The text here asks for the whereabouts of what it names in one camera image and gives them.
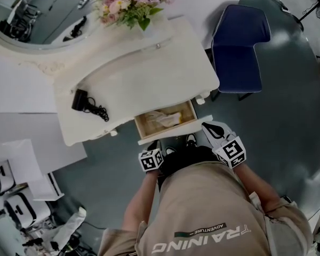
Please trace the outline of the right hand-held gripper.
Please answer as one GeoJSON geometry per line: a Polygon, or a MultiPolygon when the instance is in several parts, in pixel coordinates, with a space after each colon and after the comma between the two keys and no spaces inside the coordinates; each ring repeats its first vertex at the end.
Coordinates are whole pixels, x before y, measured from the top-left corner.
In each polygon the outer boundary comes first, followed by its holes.
{"type": "Polygon", "coordinates": [[[232,130],[222,122],[210,121],[202,123],[202,130],[212,147],[217,159],[230,169],[234,169],[246,161],[246,150],[239,136],[223,146],[224,139],[232,134],[232,130]]]}

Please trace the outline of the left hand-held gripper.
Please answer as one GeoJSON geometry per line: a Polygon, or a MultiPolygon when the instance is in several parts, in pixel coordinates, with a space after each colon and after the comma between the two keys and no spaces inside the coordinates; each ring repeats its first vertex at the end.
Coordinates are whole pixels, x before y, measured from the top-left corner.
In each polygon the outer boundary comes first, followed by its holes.
{"type": "Polygon", "coordinates": [[[159,140],[152,142],[138,154],[138,160],[142,170],[146,173],[159,169],[164,162],[161,142],[159,140]]]}

